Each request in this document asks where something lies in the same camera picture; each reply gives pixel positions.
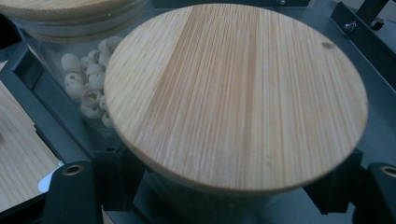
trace jar lid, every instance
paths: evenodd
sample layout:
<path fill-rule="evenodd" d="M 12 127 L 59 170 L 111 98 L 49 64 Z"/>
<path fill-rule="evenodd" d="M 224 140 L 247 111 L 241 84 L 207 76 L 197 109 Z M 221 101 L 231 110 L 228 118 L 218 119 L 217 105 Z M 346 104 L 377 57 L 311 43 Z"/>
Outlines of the jar lid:
<path fill-rule="evenodd" d="M 238 5 L 185 7 L 140 25 L 111 58 L 105 96 L 147 166 L 232 194 L 326 175 L 355 148 L 368 113 L 356 68 L 331 40 Z"/>
<path fill-rule="evenodd" d="M 140 0 L 3 0 L 0 13 L 26 21 L 77 21 L 115 10 Z"/>

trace bolt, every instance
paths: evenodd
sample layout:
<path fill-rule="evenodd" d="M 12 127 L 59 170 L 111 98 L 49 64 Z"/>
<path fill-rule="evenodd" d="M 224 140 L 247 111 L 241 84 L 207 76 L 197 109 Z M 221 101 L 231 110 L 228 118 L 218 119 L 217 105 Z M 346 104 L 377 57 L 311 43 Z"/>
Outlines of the bolt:
<path fill-rule="evenodd" d="M 286 4 L 286 0 L 276 0 L 276 2 L 281 6 Z"/>
<path fill-rule="evenodd" d="M 349 23 L 346 23 L 344 25 L 344 30 L 347 32 L 353 32 L 356 28 L 356 22 L 355 21 L 350 21 Z"/>

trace jar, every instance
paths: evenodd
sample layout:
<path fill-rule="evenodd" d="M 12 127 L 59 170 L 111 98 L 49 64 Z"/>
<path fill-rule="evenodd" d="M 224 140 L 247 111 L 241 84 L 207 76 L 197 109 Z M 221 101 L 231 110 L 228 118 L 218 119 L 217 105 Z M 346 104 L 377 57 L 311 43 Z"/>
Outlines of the jar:
<path fill-rule="evenodd" d="M 330 39 L 242 5 L 140 25 L 111 58 L 105 96 L 120 138 L 185 223 L 254 223 L 268 196 L 346 159 L 367 119 L 361 78 Z"/>
<path fill-rule="evenodd" d="M 122 38 L 149 9 L 149 0 L 3 1 L 0 13 L 64 89 L 84 120 L 111 130 L 103 93 L 106 67 Z"/>

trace white bead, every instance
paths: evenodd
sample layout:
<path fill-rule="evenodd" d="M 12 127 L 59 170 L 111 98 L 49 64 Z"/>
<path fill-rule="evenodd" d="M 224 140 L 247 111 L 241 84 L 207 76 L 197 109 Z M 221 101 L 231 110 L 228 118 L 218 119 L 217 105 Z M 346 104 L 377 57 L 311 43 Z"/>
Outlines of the white bead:
<path fill-rule="evenodd" d="M 104 52 L 106 52 L 106 53 L 108 53 L 108 54 L 111 54 L 110 50 L 109 50 L 108 47 L 107 47 L 107 39 L 102 40 L 102 41 L 99 43 L 98 48 L 99 48 L 101 54 L 104 53 Z"/>
<path fill-rule="evenodd" d="M 87 89 L 82 94 L 81 103 L 87 107 L 100 107 L 99 101 L 102 93 L 99 90 Z"/>
<path fill-rule="evenodd" d="M 86 73 L 88 66 L 90 66 L 91 64 L 95 63 L 95 60 L 89 57 L 83 57 L 79 60 L 79 63 L 81 65 L 81 71 L 82 73 Z"/>
<path fill-rule="evenodd" d="M 114 50 L 117 48 L 117 46 L 119 45 L 119 43 L 122 41 L 122 37 L 119 36 L 111 36 L 106 44 L 107 44 L 107 48 L 110 51 L 110 53 L 113 53 Z"/>
<path fill-rule="evenodd" d="M 98 63 L 99 55 L 100 55 L 100 51 L 98 49 L 94 49 L 88 54 L 88 57 L 93 59 L 96 63 Z"/>
<path fill-rule="evenodd" d="M 76 102 L 81 100 L 82 94 L 86 89 L 87 88 L 82 83 L 77 81 L 70 82 L 64 87 L 64 91 L 67 95 Z"/>
<path fill-rule="evenodd" d="M 84 84 L 84 78 L 78 73 L 69 73 L 64 77 L 64 85 L 68 86 L 73 82 Z"/>
<path fill-rule="evenodd" d="M 99 100 L 99 106 L 100 106 L 101 109 L 107 111 L 106 98 L 105 98 L 104 95 Z"/>
<path fill-rule="evenodd" d="M 114 124 L 107 112 L 102 116 L 102 122 L 107 128 L 113 128 Z"/>
<path fill-rule="evenodd" d="M 105 73 L 90 75 L 87 83 L 88 88 L 94 90 L 102 90 L 104 86 L 105 86 Z"/>
<path fill-rule="evenodd" d="M 99 106 L 88 107 L 83 104 L 81 104 L 79 110 L 88 119 L 99 119 L 104 113 L 104 111 Z"/>
<path fill-rule="evenodd" d="M 102 74 L 104 72 L 105 72 L 105 69 L 101 65 L 99 65 L 98 63 L 93 63 L 93 64 L 90 64 L 90 66 L 88 66 L 86 75 L 87 75 L 87 78 L 89 79 L 91 75 L 97 76 L 98 74 Z"/>
<path fill-rule="evenodd" d="M 107 68 L 108 62 L 110 61 L 111 54 L 104 51 L 99 55 L 99 64 Z"/>
<path fill-rule="evenodd" d="M 65 54 L 62 57 L 62 68 L 66 73 L 81 74 L 81 66 L 79 64 L 79 59 L 74 54 Z"/>

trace light wood panel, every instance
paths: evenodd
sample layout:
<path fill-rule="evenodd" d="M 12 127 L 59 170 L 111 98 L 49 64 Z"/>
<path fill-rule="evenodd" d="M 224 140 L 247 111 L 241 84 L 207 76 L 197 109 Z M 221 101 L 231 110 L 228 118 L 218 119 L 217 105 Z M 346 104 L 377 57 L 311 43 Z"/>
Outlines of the light wood panel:
<path fill-rule="evenodd" d="M 327 174 L 361 138 L 367 98 L 347 56 L 281 14 L 200 5 L 130 33 L 106 70 L 120 137 L 180 184 L 273 193 Z"/>
<path fill-rule="evenodd" d="M 57 167 L 33 125 L 0 82 L 0 211 L 39 195 L 38 182 Z"/>

